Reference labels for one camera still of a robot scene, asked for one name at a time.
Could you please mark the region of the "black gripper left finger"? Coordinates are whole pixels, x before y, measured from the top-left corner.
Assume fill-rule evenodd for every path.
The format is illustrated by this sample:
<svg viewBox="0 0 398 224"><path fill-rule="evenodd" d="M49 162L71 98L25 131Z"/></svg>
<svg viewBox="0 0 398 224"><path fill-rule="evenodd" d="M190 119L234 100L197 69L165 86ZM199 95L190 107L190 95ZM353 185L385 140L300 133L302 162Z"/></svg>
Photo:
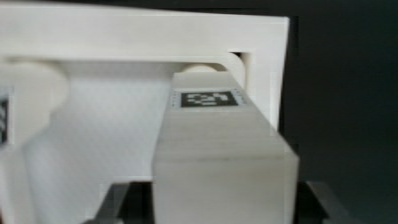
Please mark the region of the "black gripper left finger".
<svg viewBox="0 0 398 224"><path fill-rule="evenodd" d="M96 216L85 224L154 224L149 182L110 185Z"/></svg>

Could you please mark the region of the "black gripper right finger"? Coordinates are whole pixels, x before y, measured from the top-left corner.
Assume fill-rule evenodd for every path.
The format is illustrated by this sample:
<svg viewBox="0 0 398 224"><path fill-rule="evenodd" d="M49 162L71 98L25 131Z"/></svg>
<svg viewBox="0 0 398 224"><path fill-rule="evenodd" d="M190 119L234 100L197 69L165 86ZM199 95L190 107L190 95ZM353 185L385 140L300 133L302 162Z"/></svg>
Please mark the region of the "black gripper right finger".
<svg viewBox="0 0 398 224"><path fill-rule="evenodd" d="M350 224L348 212L323 182L296 185L293 224Z"/></svg>

